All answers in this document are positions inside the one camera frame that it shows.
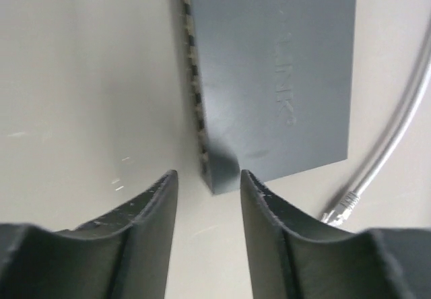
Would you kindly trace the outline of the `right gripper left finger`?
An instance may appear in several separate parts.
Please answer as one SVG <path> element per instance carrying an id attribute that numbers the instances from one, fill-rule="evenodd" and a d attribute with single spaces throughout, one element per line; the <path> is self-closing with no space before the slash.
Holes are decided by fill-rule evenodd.
<path id="1" fill-rule="evenodd" d="M 163 298 L 178 174 L 74 230 L 1 225 L 2 298 Z"/>

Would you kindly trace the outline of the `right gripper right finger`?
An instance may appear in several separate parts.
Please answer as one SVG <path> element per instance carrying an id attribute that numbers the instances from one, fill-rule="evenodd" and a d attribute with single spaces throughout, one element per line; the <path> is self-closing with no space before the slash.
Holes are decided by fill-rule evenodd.
<path id="1" fill-rule="evenodd" d="M 250 171 L 240 198 L 255 298 L 429 298 L 430 231 L 326 225 Z"/>

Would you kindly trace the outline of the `dark grey network switch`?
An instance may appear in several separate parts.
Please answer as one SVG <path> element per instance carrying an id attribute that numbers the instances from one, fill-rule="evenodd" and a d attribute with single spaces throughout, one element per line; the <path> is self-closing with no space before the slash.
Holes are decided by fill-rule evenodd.
<path id="1" fill-rule="evenodd" d="M 347 158 L 356 0 L 181 2 L 213 194 Z"/>

